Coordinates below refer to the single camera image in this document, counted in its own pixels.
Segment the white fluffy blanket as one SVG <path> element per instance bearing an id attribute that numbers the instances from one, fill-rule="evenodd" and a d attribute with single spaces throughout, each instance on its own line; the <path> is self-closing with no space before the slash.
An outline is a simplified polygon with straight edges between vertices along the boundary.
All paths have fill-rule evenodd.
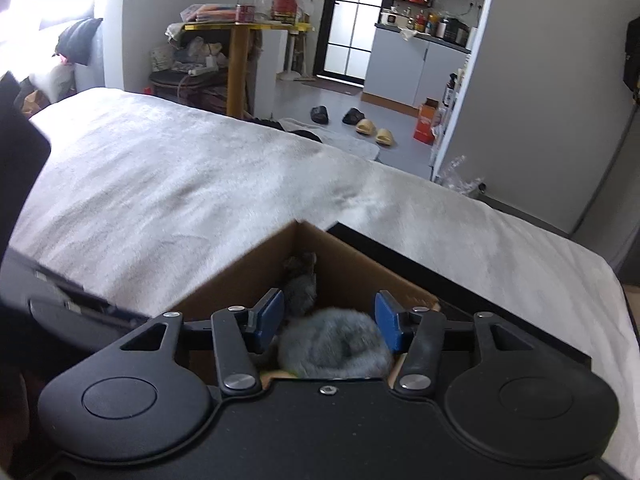
<path id="1" fill-rule="evenodd" d="M 380 162 L 117 89 L 32 118 L 51 154 L 19 252 L 157 314 L 293 220 L 343 223 L 588 354 L 620 400 L 606 460 L 639 474 L 639 346 L 597 254 Z"/>

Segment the red canister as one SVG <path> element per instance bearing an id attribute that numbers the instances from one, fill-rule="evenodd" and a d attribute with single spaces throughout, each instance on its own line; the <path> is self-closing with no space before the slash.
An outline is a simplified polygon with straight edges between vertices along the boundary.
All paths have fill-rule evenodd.
<path id="1" fill-rule="evenodd" d="M 297 16 L 297 0 L 272 0 L 271 17 L 273 21 L 283 24 L 295 24 Z"/>

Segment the dark cushion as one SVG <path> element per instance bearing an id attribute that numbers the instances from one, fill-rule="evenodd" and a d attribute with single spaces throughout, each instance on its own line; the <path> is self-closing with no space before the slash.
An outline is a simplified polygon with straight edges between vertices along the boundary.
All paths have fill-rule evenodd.
<path id="1" fill-rule="evenodd" d="M 67 27 L 55 46 L 54 54 L 67 62 L 88 66 L 91 61 L 92 43 L 103 18 L 85 18 Z"/>

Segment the white floor mat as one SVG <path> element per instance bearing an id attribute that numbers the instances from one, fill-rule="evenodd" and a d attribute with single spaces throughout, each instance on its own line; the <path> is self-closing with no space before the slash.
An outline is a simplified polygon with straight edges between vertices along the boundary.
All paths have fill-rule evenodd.
<path id="1" fill-rule="evenodd" d="M 378 154 L 380 154 L 377 145 L 356 138 L 351 134 L 333 132 L 322 126 L 305 124 L 292 118 L 279 119 L 278 123 L 285 131 L 307 131 L 314 134 L 323 144 L 367 160 L 377 160 Z"/>

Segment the glass jar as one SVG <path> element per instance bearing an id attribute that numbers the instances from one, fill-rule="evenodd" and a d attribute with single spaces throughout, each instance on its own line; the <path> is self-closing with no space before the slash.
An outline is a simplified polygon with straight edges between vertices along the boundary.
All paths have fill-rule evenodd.
<path id="1" fill-rule="evenodd" d="M 237 23 L 263 23 L 267 20 L 266 0 L 236 0 Z"/>

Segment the black slipper right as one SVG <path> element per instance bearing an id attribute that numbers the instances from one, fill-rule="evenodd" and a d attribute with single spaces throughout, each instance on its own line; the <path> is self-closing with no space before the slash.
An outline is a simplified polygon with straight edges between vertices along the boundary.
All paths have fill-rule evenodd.
<path id="1" fill-rule="evenodd" d="M 358 108 L 352 107 L 342 119 L 342 123 L 348 126 L 356 126 L 358 125 L 366 116 L 364 116 L 363 112 L 360 112 Z"/>

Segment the beige slipper left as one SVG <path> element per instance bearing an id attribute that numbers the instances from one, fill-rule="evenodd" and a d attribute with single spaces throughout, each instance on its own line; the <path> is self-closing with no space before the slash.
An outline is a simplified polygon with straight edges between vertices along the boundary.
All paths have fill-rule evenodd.
<path id="1" fill-rule="evenodd" d="M 362 134 L 363 136 L 373 136 L 376 133 L 375 124 L 372 120 L 363 118 L 356 125 L 356 133 Z"/>

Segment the orange carton box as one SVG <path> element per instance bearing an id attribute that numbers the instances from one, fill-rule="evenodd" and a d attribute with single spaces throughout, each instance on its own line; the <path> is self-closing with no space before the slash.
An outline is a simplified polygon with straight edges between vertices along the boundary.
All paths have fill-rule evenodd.
<path id="1" fill-rule="evenodd" d="M 435 142 L 433 133 L 433 122 L 439 109 L 439 102 L 433 99 L 426 99 L 418 108 L 416 116 L 416 128 L 414 128 L 413 139 L 426 145 Z"/>

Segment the white kitchen cabinet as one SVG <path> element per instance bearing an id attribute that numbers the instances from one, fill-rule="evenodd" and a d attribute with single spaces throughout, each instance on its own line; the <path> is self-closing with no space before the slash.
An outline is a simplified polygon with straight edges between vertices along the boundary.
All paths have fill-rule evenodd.
<path id="1" fill-rule="evenodd" d="M 386 110 L 418 116 L 426 100 L 439 101 L 451 74 L 471 51 L 447 41 L 383 24 L 375 25 L 361 99 Z"/>

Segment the beige slipper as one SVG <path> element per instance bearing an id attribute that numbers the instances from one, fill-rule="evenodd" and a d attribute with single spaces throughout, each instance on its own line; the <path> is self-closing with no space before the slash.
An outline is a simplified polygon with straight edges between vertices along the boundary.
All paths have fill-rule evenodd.
<path id="1" fill-rule="evenodd" d="M 395 145 L 393 133 L 385 128 L 378 129 L 375 135 L 375 142 L 378 145 L 384 146 L 384 148 L 392 148 Z"/>
<path id="2" fill-rule="evenodd" d="M 356 125 L 356 133 L 362 134 L 363 136 L 373 136 L 376 133 L 375 124 L 372 120 L 363 118 Z"/>

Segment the black slipper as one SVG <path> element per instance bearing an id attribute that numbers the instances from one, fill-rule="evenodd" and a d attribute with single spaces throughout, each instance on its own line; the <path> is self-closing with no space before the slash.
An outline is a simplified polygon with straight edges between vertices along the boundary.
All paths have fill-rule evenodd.
<path id="1" fill-rule="evenodd" d="M 358 125 L 366 116 L 364 116 L 363 112 L 360 112 L 358 108 L 352 107 L 342 119 L 342 123 L 348 126 L 356 126 Z"/>
<path id="2" fill-rule="evenodd" d="M 318 125 L 327 125 L 329 123 L 329 113 L 324 105 L 315 106 L 310 110 L 310 119 Z"/>

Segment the brown cardboard box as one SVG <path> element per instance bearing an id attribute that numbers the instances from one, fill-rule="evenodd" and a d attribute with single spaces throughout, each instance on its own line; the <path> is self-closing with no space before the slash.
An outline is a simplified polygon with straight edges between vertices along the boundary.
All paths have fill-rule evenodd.
<path id="1" fill-rule="evenodd" d="M 272 288 L 282 290 L 285 314 L 269 348 L 252 356 L 263 389 L 279 379 L 325 382 L 328 386 L 351 380 L 382 379 L 390 387 L 390 375 L 400 356 L 393 355 L 393 366 L 383 378 L 309 379 L 282 370 L 278 360 L 279 337 L 296 318 L 339 308 L 363 312 L 375 322 L 374 300 L 381 290 L 390 292 L 406 310 L 427 307 L 442 313 L 437 298 L 424 288 L 333 234 L 308 222 L 293 221 L 178 303 L 178 310 L 189 322 L 188 338 L 196 344 L 194 367 L 198 374 L 213 378 L 218 386 L 210 317 L 231 306 L 254 307 Z"/>

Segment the beige slipper right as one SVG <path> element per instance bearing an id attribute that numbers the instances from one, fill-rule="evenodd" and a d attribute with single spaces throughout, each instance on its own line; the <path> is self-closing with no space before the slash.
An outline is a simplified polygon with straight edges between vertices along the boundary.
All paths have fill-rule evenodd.
<path id="1" fill-rule="evenodd" d="M 393 133 L 385 128 L 378 129 L 375 135 L 375 142 L 378 145 L 384 146 L 384 148 L 392 148 L 395 145 Z"/>

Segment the black slipper left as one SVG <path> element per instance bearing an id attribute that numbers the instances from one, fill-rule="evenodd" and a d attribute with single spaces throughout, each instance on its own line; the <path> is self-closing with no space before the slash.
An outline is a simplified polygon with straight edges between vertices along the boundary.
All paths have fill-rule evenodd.
<path id="1" fill-rule="evenodd" d="M 310 119 L 318 125 L 327 125 L 329 123 L 329 113 L 324 105 L 315 106 L 310 110 Z"/>

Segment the black-framed glass door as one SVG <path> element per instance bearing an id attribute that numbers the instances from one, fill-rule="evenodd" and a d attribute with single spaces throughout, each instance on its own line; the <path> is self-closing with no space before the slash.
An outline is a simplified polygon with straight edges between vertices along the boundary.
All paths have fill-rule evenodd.
<path id="1" fill-rule="evenodd" d="M 324 0 L 314 74 L 361 86 L 383 0 Z"/>

